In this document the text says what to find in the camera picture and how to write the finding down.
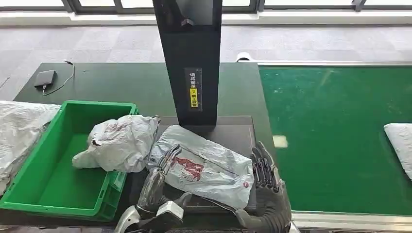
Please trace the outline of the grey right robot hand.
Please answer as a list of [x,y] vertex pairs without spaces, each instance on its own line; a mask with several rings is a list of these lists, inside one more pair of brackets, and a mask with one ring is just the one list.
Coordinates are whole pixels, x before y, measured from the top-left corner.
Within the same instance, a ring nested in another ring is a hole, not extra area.
[[235,216],[240,225],[255,233],[288,233],[291,204],[276,162],[261,141],[252,148],[251,159],[256,179],[256,214],[238,209]]

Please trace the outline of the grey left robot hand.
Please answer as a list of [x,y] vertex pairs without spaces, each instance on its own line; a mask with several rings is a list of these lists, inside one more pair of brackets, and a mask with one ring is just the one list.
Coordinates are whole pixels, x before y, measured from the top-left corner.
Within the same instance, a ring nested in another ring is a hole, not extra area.
[[179,144],[167,149],[147,175],[140,192],[136,209],[144,214],[153,214],[170,199],[163,195],[165,179],[175,157],[182,152]]

